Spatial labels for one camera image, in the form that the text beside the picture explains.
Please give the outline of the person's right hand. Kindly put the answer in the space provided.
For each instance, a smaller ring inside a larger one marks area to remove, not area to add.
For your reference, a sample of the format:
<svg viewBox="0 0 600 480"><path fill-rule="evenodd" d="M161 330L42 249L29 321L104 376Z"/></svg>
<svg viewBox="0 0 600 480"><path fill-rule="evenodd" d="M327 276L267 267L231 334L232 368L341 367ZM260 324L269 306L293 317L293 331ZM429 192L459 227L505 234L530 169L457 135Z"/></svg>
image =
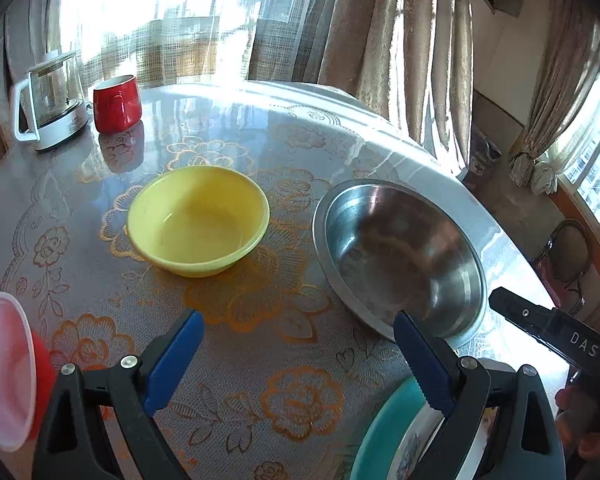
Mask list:
<svg viewBox="0 0 600 480"><path fill-rule="evenodd" d="M558 437L566 452L577 452L586 462L600 458L600 401L575 386L556 393Z"/></svg>

